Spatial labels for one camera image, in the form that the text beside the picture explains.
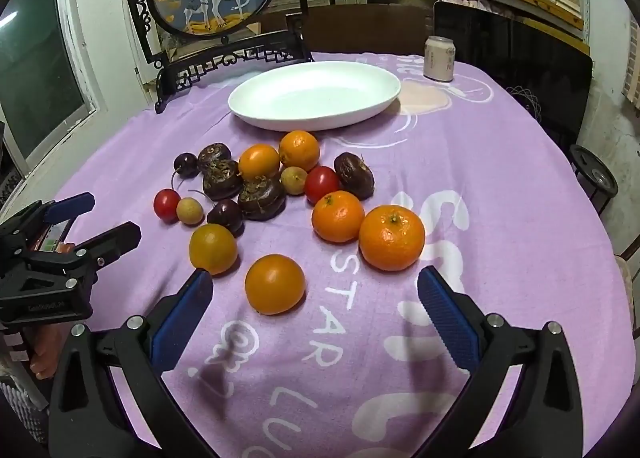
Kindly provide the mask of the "person's left hand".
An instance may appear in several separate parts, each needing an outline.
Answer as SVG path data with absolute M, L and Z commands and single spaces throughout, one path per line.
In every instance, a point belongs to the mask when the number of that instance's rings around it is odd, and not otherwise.
M 58 360 L 65 342 L 66 328 L 61 325 L 37 327 L 32 336 L 34 355 L 30 370 L 38 380 L 50 379 L 58 369 Z

